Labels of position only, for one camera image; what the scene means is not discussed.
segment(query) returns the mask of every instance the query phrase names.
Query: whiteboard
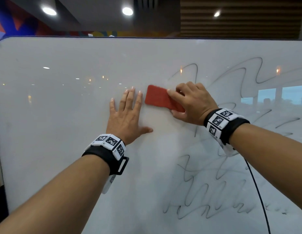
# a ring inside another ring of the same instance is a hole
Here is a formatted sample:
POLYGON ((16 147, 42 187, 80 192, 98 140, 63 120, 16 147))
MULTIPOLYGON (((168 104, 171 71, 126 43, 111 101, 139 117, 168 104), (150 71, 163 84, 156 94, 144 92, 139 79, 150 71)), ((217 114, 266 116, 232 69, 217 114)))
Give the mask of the whiteboard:
MULTIPOLYGON (((125 88, 202 82, 220 107, 302 142, 302 41, 12 37, 0 41, 0 158, 13 211, 105 133, 125 88)), ((203 127, 144 105, 154 132, 83 233, 302 233, 302 211, 203 127)))

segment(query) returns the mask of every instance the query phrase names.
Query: brown slatted wall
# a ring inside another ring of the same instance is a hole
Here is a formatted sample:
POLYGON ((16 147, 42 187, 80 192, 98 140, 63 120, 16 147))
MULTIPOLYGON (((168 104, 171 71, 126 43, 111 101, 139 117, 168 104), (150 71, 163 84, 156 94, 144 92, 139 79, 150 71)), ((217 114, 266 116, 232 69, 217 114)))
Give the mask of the brown slatted wall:
POLYGON ((302 0, 180 0, 180 21, 181 37, 297 39, 302 0))

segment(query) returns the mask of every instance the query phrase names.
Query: black plastic buckle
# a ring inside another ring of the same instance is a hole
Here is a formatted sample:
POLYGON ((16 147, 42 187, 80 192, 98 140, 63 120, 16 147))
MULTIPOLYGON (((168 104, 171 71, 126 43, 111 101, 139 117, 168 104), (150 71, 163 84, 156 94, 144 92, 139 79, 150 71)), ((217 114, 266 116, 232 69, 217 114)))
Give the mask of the black plastic buckle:
POLYGON ((126 165, 127 165, 130 158, 123 156, 123 159, 125 159, 126 161, 124 162, 124 165, 122 166, 122 169, 119 172, 115 173, 115 175, 122 175, 122 173, 123 173, 123 171, 124 171, 124 169, 125 169, 125 167, 126 167, 126 165))

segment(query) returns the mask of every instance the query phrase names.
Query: red cloth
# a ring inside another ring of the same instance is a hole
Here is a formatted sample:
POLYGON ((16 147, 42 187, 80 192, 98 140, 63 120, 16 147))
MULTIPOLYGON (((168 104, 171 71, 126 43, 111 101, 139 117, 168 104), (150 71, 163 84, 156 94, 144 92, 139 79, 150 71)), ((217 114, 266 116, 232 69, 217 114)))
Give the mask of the red cloth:
POLYGON ((149 85, 145 104, 153 105, 157 107, 164 107, 178 112, 185 112, 186 110, 181 106, 180 103, 173 100, 168 94, 166 89, 149 85))

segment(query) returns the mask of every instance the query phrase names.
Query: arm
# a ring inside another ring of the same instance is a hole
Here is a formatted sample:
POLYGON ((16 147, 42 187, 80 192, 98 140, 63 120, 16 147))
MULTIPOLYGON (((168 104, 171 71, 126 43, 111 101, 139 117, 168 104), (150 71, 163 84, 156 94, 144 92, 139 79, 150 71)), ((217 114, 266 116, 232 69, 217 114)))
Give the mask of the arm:
MULTIPOLYGON (((126 145, 153 131, 138 126, 142 93, 138 93, 132 109, 134 94, 134 88, 124 92, 118 112, 114 99, 110 102, 106 133, 114 134, 126 145)), ((8 216, 0 224, 0 234, 81 233, 109 173, 109 166, 100 157, 79 158, 8 216)))
MULTIPOLYGON (((168 90, 185 113, 172 111, 175 118, 203 125, 205 117, 218 106, 201 84, 188 82, 168 90)), ((302 144, 260 127, 243 124, 229 143, 274 187, 302 209, 302 144)))

